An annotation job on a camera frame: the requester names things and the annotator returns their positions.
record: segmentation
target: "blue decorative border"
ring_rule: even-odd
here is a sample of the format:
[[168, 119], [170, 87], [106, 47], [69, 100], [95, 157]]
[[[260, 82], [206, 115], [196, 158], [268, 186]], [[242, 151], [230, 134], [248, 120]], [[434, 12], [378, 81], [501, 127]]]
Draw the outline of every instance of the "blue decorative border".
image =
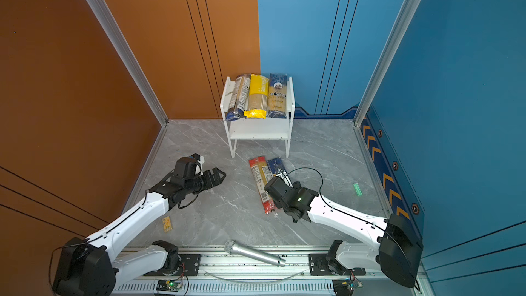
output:
[[294, 119], [353, 119], [358, 107], [352, 107], [340, 115], [310, 115], [303, 108], [296, 107]]
[[[378, 131], [382, 131], [382, 137], [378, 137]], [[400, 160], [391, 146], [388, 136], [383, 129], [374, 108], [366, 114], [360, 131], [364, 137], [365, 144], [369, 149], [369, 154], [375, 164], [378, 177], [385, 189], [385, 196], [391, 204], [393, 213], [407, 218], [417, 235], [422, 237], [424, 231], [424, 211], [422, 205], [414, 194]], [[392, 163], [398, 163], [396, 171], [392, 168]], [[417, 204], [418, 215], [411, 210], [412, 204]]]

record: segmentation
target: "white shelf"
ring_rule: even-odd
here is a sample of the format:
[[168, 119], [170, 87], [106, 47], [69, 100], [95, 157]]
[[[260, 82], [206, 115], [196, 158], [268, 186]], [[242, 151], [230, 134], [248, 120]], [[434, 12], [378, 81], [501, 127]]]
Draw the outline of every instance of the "white shelf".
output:
[[286, 140], [289, 135], [288, 119], [239, 119], [230, 122], [233, 140]]
[[232, 98], [234, 85], [235, 81], [231, 81], [230, 77], [227, 77], [227, 82], [225, 83], [221, 103], [219, 105], [223, 122], [225, 124], [225, 131], [227, 133], [232, 158], [236, 155], [237, 140], [284, 140], [286, 147], [285, 152], [288, 158], [290, 137], [294, 121], [294, 110], [296, 109], [292, 77], [289, 77], [287, 82], [287, 117], [284, 119], [266, 118], [226, 121], [226, 111], [228, 110], [230, 99]]

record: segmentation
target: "gray marble floor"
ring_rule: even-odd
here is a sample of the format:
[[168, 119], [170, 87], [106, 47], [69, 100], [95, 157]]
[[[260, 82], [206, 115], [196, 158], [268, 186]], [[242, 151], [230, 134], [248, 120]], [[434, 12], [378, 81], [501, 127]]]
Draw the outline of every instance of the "gray marble floor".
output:
[[[201, 193], [191, 206], [182, 210], [175, 207], [167, 213], [172, 231], [164, 233], [159, 218], [130, 246], [147, 246], [161, 239], [186, 247], [224, 245], [228, 239], [248, 245], [327, 247], [337, 239], [357, 242], [320, 224], [305, 220], [294, 224], [282, 210], [266, 215], [248, 164], [249, 159], [260, 155], [267, 159], [280, 156], [288, 171], [316, 168], [324, 176], [322, 193], [327, 198], [367, 214], [385, 215], [350, 120], [296, 119], [288, 159], [285, 142], [275, 140], [240, 140], [232, 158], [220, 120], [170, 121], [140, 197], [174, 168], [177, 159], [193, 153], [205, 157], [205, 170], [218, 167], [227, 173], [223, 184]], [[319, 188], [319, 176], [311, 170], [298, 170], [290, 176], [293, 181], [300, 180], [303, 187]], [[356, 194], [353, 183], [359, 184], [362, 196]], [[189, 195], [183, 204], [192, 199]]]

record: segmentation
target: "orange wall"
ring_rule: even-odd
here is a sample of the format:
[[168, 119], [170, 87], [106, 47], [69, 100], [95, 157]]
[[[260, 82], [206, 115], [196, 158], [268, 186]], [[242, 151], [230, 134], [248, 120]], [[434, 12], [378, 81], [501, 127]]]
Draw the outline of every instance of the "orange wall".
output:
[[51, 250], [120, 215], [160, 125], [86, 0], [0, 11], [0, 166], [42, 188], [0, 169], [2, 294], [51, 294]]
[[257, 0], [106, 0], [170, 119], [220, 117], [227, 76], [259, 73]]

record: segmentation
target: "yellow chevron stripe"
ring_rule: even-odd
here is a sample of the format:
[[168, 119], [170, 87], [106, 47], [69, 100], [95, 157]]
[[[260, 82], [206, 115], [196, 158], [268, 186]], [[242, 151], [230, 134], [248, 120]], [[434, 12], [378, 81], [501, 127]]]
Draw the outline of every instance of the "yellow chevron stripe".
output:
[[385, 180], [389, 180], [389, 181], [391, 181], [393, 183], [395, 182], [395, 181], [393, 181], [391, 176], [389, 176], [388, 174], [384, 174], [384, 190], [385, 190]]
[[409, 214], [407, 214], [402, 208], [400, 207], [396, 207], [396, 214], [398, 216], [400, 216], [400, 214], [404, 215], [405, 217], [407, 217], [408, 220], [410, 220], [409, 218]]
[[375, 152], [382, 153], [382, 151], [380, 151], [380, 149], [372, 147], [372, 161], [373, 162], [375, 161]]
[[391, 204], [391, 206], [392, 206], [392, 204], [393, 204], [393, 195], [394, 195], [395, 197], [397, 197], [398, 199], [402, 200], [402, 198], [400, 197], [400, 195], [399, 195], [397, 192], [395, 192], [395, 191], [392, 190], [392, 189], [389, 190], [389, 203]]
[[364, 126], [364, 138], [365, 138], [365, 129], [371, 129], [371, 127], [367, 125]]
[[371, 140], [376, 141], [376, 139], [373, 136], [367, 136], [367, 148], [369, 149], [369, 143]]

